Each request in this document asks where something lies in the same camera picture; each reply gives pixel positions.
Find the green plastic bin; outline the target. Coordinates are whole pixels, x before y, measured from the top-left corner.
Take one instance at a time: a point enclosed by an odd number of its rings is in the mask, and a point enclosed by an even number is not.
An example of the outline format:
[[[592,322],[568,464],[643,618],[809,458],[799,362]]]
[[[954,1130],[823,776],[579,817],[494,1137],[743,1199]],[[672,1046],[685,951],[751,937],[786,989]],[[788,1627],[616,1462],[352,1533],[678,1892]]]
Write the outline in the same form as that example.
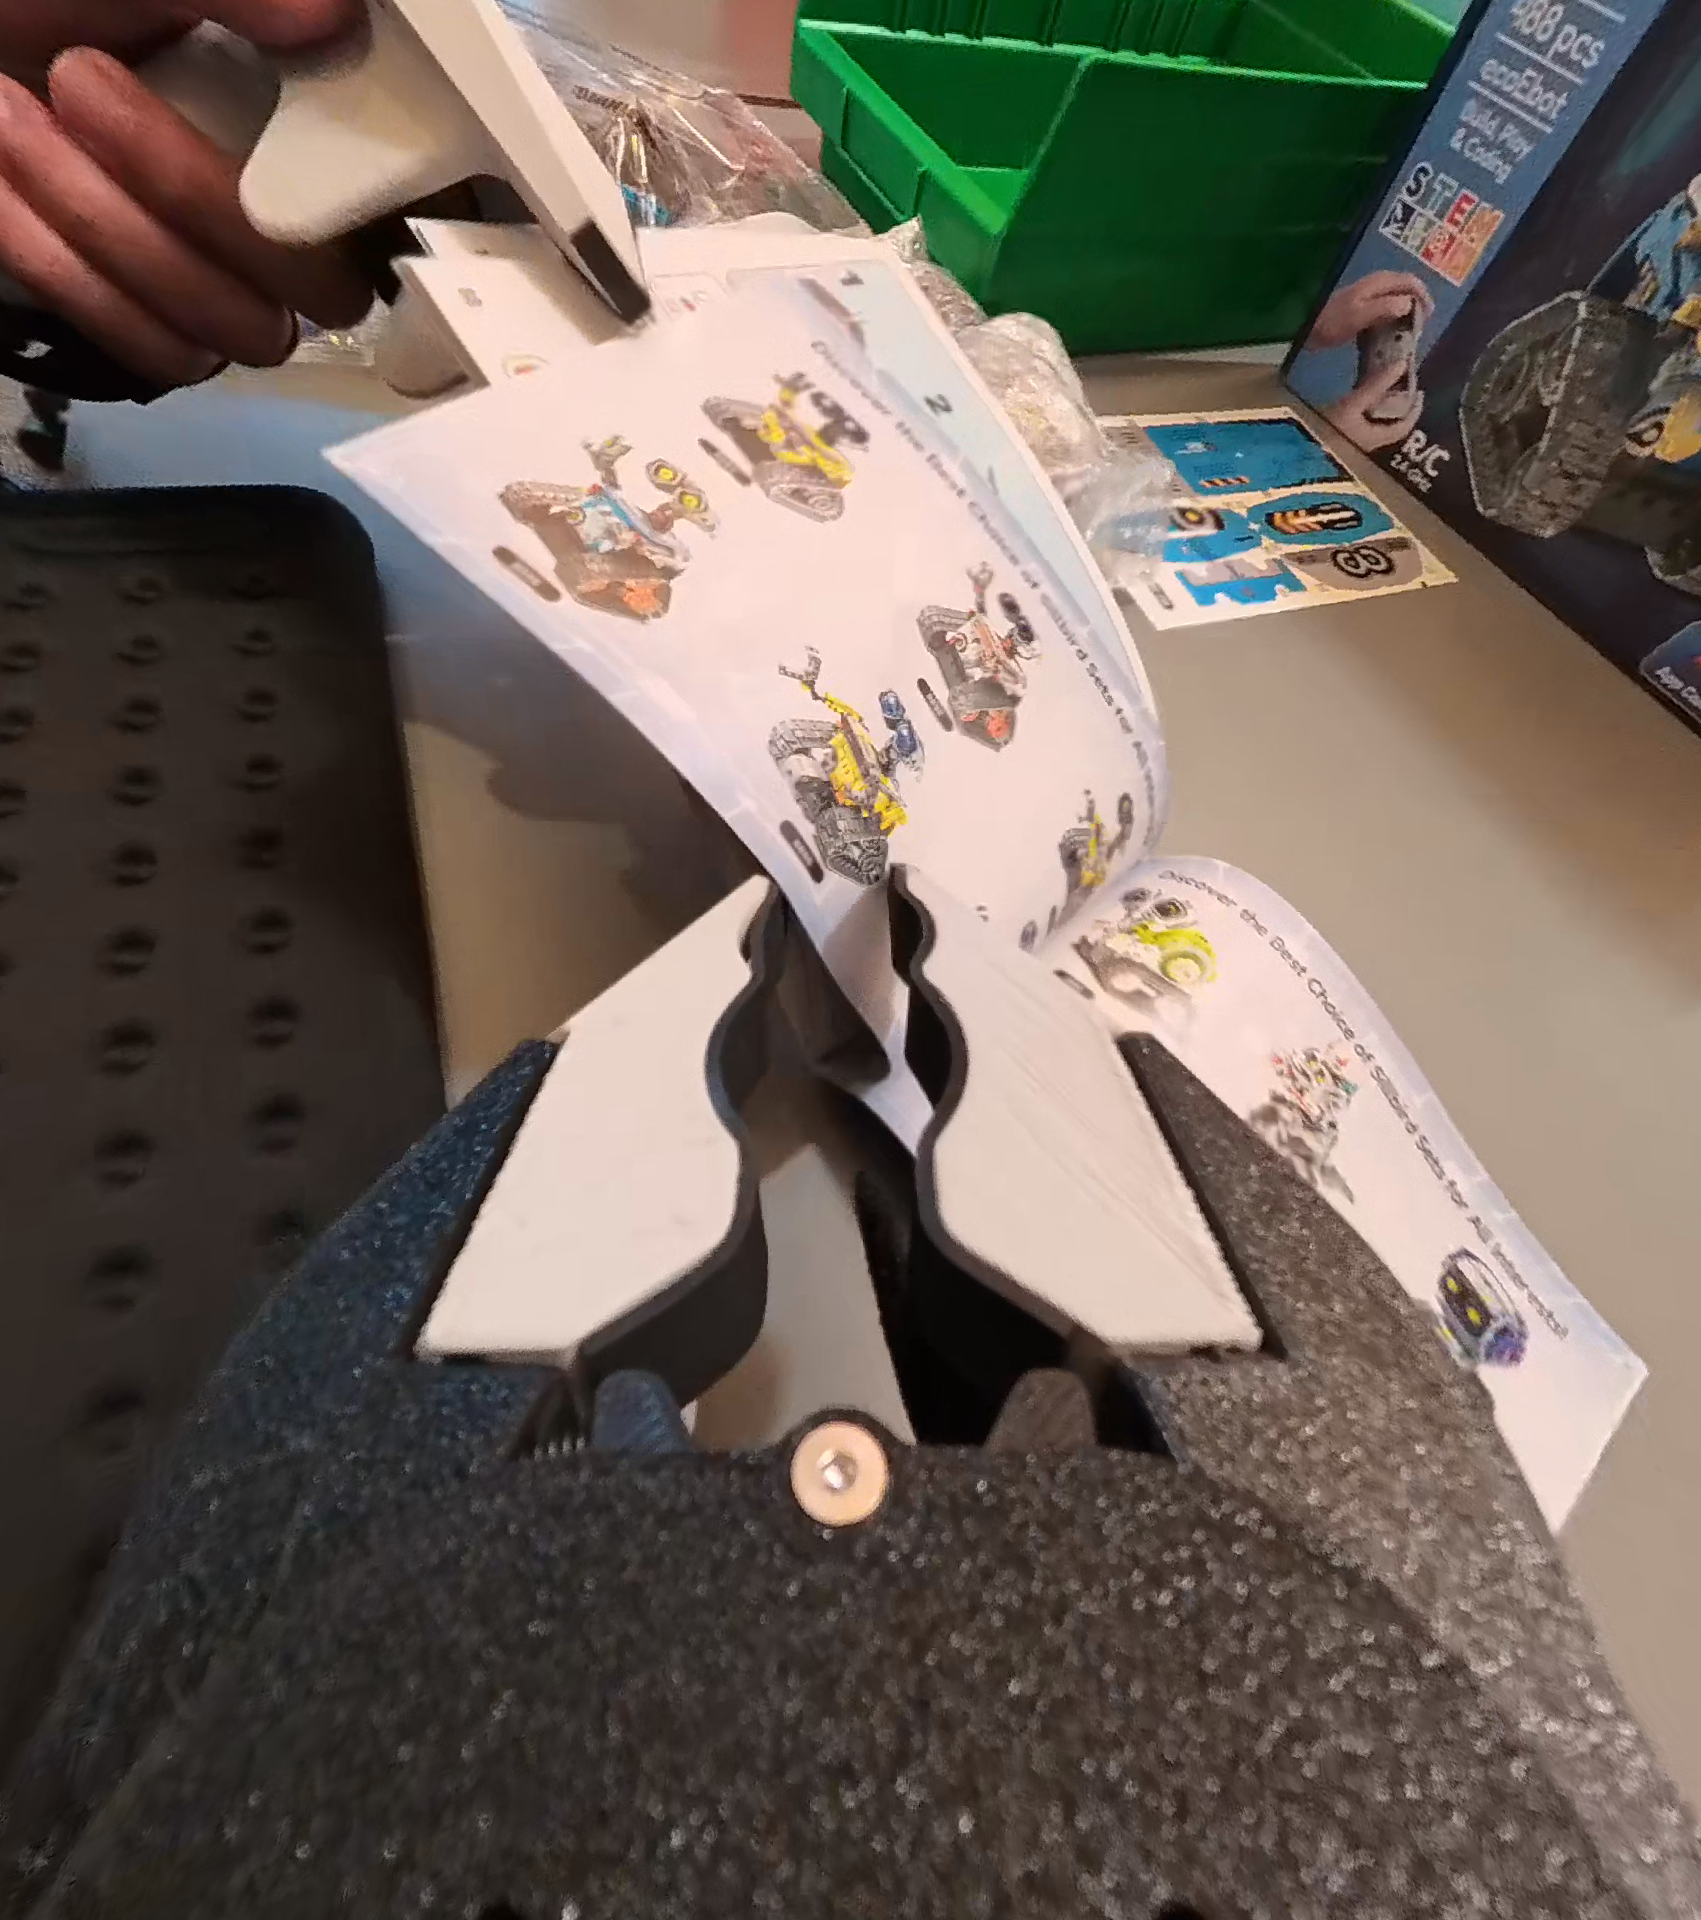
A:
[[[1079,356],[1290,340],[1453,26],[1400,2],[810,2],[791,89],[873,231]]]

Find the person's left hand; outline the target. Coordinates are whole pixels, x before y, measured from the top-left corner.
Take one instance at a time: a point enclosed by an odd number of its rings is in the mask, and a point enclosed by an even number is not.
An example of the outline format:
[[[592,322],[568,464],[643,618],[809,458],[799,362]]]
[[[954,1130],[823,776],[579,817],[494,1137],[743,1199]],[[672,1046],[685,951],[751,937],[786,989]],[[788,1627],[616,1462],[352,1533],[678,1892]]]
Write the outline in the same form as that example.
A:
[[[158,392],[272,369],[299,322],[348,329],[372,283],[253,229],[240,164],[133,64],[214,25],[270,51],[345,34],[336,2],[0,2],[0,270]]]

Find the small blue leaflet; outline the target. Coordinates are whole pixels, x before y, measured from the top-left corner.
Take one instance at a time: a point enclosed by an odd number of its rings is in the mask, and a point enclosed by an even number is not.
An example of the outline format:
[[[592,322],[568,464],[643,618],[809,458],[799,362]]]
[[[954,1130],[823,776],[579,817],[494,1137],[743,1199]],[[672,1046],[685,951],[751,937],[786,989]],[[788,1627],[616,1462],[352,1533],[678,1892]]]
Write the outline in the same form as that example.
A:
[[[398,274],[472,392],[332,464],[764,864],[848,1001],[817,1066],[919,1144],[885,888],[932,882],[1342,1214],[1561,1527],[1642,1361],[1317,927],[1239,869],[1150,855],[1171,789],[1128,624],[902,263],[781,215],[656,233],[658,319],[612,342],[538,234],[413,229]]]

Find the clear bag of blue parts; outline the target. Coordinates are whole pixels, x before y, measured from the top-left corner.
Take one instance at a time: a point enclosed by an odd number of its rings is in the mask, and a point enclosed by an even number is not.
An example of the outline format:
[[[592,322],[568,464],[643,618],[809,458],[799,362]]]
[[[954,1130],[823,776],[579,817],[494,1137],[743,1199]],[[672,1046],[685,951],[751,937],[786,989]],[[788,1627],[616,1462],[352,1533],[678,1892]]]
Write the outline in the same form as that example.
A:
[[[554,23],[538,4],[505,2],[502,13],[637,229],[791,216],[817,233],[867,234],[843,192],[740,97]]]

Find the blue sticker sheet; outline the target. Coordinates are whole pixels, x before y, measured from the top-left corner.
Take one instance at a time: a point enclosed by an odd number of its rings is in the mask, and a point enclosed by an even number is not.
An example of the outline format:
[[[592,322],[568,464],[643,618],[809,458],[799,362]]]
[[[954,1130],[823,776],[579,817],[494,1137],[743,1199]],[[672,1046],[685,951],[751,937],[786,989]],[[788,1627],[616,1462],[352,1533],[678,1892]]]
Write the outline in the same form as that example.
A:
[[[1082,497],[1105,579],[1152,631],[1362,606],[1456,577],[1284,406],[1101,421]]]

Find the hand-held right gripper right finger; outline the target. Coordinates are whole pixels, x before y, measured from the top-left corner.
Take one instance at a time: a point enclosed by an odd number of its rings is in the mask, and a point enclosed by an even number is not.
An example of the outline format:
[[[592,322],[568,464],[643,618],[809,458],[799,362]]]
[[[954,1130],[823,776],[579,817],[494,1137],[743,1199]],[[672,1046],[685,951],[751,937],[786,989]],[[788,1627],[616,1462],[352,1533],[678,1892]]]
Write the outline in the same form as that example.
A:
[[[1127,1361],[1254,1350],[1258,1321],[1103,1018],[929,876],[894,874],[889,906],[938,1250]]]

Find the blue robot kit box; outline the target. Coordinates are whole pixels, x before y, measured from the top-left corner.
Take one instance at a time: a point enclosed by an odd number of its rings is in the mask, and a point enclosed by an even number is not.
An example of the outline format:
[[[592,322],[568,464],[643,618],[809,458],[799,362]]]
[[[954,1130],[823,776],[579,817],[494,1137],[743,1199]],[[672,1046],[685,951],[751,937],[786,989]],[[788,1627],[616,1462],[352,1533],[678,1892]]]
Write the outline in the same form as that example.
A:
[[[1469,7],[1283,378],[1701,737],[1701,2]]]

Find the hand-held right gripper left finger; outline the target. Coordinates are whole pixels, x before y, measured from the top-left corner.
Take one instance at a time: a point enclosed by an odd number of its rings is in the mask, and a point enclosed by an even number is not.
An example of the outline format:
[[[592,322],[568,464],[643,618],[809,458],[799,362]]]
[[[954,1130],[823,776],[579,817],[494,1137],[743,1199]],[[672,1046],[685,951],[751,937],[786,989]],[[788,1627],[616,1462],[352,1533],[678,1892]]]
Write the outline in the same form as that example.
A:
[[[691,1407],[749,1354],[766,1236],[734,1086],[762,1065],[782,908],[744,880],[561,1029],[419,1361],[545,1367],[587,1398],[650,1372]]]

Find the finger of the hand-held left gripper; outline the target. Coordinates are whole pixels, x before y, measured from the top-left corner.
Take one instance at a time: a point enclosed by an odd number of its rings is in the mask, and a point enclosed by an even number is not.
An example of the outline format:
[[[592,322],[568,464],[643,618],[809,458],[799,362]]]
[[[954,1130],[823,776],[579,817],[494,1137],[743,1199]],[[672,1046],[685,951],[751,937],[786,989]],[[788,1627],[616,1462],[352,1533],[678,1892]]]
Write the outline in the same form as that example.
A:
[[[421,287],[423,264],[416,254],[398,254],[389,264],[395,284],[375,329],[375,373],[403,399],[474,392],[485,386],[485,375]]]
[[[643,325],[650,290],[622,186],[546,79],[520,28],[493,2],[393,2],[448,82],[546,237],[620,325]]]

